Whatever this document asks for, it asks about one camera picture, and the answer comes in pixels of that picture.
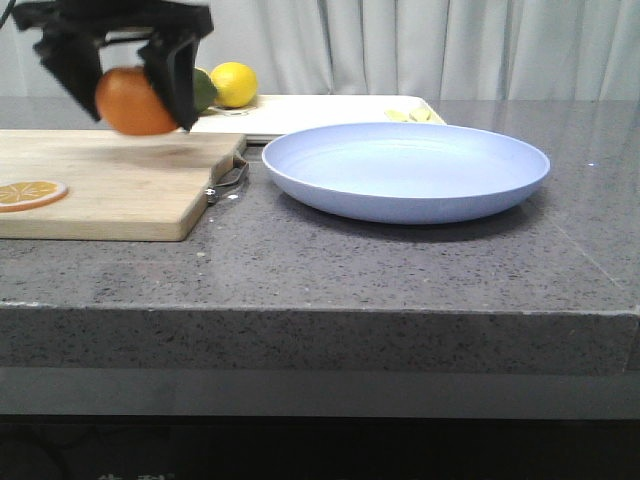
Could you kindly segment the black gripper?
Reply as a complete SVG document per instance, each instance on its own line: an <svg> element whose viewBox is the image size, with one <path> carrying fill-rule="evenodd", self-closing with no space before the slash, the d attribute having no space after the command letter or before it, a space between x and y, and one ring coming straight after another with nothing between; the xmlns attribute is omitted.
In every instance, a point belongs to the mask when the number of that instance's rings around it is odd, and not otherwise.
<svg viewBox="0 0 640 480"><path fill-rule="evenodd" d="M199 40L213 31L210 9L177 1L20 1L11 9L20 31L38 29L41 65L94 120L103 69L96 43L112 32L147 39L138 50L144 72L175 123L190 131L198 118L194 65Z"/></svg>

